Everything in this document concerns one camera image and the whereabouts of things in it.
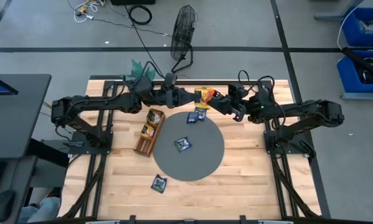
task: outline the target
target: blue bin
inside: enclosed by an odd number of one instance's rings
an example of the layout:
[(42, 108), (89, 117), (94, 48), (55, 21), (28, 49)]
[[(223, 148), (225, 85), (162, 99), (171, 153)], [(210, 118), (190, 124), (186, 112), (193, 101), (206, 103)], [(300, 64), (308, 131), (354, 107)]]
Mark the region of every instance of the blue bin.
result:
[(357, 8), (346, 19), (342, 30), (346, 36), (347, 43), (356, 47), (373, 47), (373, 34), (363, 33), (358, 20), (372, 21), (373, 8)]
[[(355, 50), (354, 52), (362, 58), (373, 58), (373, 51)], [(358, 72), (351, 59), (342, 58), (337, 64), (337, 69), (346, 93), (373, 93), (373, 84), (363, 84), (359, 80)]]

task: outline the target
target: concrete floor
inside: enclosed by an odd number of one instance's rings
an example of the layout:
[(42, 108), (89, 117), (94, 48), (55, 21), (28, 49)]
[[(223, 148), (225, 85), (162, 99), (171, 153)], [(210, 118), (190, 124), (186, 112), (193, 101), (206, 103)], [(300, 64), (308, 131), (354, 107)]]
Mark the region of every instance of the concrete floor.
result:
[[(70, 0), (73, 6), (82, 0)], [(313, 20), (313, 14), (342, 9), (345, 1), (277, 0), (290, 48), (334, 48), (338, 22)], [(5, 1), (0, 0), (0, 12)], [(148, 6), (153, 20), (142, 28), (171, 34), (179, 8), (190, 4), (199, 15), (192, 40), (195, 47), (274, 47), (281, 48), (270, 1), (264, 0), (157, 0)], [(363, 7), (373, 7), (367, 0)], [(123, 7), (113, 6), (125, 13)], [(130, 22), (108, 7), (99, 8), (97, 19)], [(135, 17), (143, 17), (135, 11)], [(141, 32), (148, 47), (170, 46), (171, 39)], [(345, 45), (342, 35), (341, 45)], [(66, 0), (12, 0), (0, 22), (0, 47), (141, 47), (133, 29), (97, 21), (77, 24)], [(131, 59), (149, 60), (146, 52), (0, 52), (0, 73), (49, 73), (52, 81), (46, 101), (82, 95), (90, 75), (128, 74)], [(168, 72), (174, 60), (167, 49), (151, 52)], [(250, 78), (272, 75), (289, 79), (282, 52), (199, 51), (195, 63), (181, 74), (191, 78), (236, 78), (245, 69)], [(337, 53), (292, 53), (301, 96), (304, 100), (326, 99), (340, 103), (346, 116), (338, 128), (312, 131), (318, 153), (328, 205), (333, 218), (373, 221), (373, 101), (342, 101), (343, 89), (336, 64)], [(34, 131), (36, 139), (58, 139), (49, 118), (41, 116)]]

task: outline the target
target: person's leg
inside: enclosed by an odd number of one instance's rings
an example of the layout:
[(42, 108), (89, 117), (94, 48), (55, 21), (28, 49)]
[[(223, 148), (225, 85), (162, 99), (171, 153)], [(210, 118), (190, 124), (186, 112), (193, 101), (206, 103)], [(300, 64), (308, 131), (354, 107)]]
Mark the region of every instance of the person's leg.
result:
[(35, 208), (33, 206), (22, 207), (17, 223), (27, 223), (30, 217), (33, 216), (36, 212), (38, 212), (38, 208)]
[(28, 220), (28, 223), (49, 221), (56, 218), (59, 210), (60, 199), (58, 197), (45, 198), (40, 203), (40, 209), (33, 214)]

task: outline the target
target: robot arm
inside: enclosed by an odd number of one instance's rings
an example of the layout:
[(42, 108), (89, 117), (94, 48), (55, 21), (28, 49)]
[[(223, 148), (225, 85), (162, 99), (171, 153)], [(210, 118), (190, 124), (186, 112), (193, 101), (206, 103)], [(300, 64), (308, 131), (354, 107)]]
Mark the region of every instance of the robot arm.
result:
[(279, 117), (304, 116), (290, 126), (281, 125), (276, 129), (276, 143), (286, 146), (297, 134), (325, 126), (333, 128), (344, 121), (341, 106), (327, 100), (308, 100), (302, 103), (278, 105), (267, 88), (260, 88), (248, 100), (243, 98), (248, 91), (239, 83), (229, 85), (227, 95), (216, 92), (208, 104), (222, 114), (235, 114), (234, 120), (240, 122), (247, 114), (248, 120), (261, 124)]
[(183, 88), (175, 86), (176, 76), (167, 74), (161, 88), (154, 90), (152, 81), (142, 76), (133, 83), (126, 83), (128, 91), (111, 97), (73, 96), (56, 100), (52, 103), (51, 122), (56, 126), (70, 126), (87, 137), (94, 147), (100, 147), (107, 142), (107, 136), (102, 133), (102, 127), (91, 126), (78, 114), (83, 111), (120, 110), (124, 113), (139, 113), (142, 103), (146, 106), (166, 105), (168, 108), (190, 103), (201, 96), (188, 93)]

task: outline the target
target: fan grille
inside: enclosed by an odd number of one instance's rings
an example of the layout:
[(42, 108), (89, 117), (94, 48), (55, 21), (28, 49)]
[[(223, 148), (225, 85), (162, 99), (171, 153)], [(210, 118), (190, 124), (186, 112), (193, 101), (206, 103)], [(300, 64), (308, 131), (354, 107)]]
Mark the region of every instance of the fan grille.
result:
[(180, 60), (185, 57), (192, 42), (195, 22), (194, 9), (190, 6), (183, 6), (176, 18), (174, 32), (171, 41), (171, 57)]

